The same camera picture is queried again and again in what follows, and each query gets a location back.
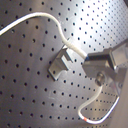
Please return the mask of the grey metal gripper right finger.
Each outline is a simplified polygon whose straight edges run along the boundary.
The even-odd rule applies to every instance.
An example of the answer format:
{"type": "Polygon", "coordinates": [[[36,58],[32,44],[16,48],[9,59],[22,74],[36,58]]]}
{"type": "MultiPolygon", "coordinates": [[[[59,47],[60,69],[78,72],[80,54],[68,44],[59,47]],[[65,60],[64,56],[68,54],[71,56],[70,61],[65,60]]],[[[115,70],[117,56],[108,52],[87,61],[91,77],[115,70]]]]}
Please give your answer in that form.
{"type": "Polygon", "coordinates": [[[126,72],[126,68],[119,68],[117,71],[106,69],[105,71],[97,73],[95,83],[98,86],[107,84],[115,91],[117,95],[120,95],[124,84],[126,72]]]}

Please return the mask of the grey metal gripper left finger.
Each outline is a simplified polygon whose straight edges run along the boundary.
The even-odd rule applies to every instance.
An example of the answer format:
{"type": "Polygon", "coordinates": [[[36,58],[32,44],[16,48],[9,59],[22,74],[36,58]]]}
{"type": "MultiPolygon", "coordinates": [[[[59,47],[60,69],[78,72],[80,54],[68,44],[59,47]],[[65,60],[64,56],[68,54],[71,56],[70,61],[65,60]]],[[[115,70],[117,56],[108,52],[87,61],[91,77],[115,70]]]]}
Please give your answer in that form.
{"type": "Polygon", "coordinates": [[[88,77],[95,78],[98,72],[113,71],[115,68],[112,49],[104,49],[102,52],[89,53],[82,64],[82,68],[88,77]]]}

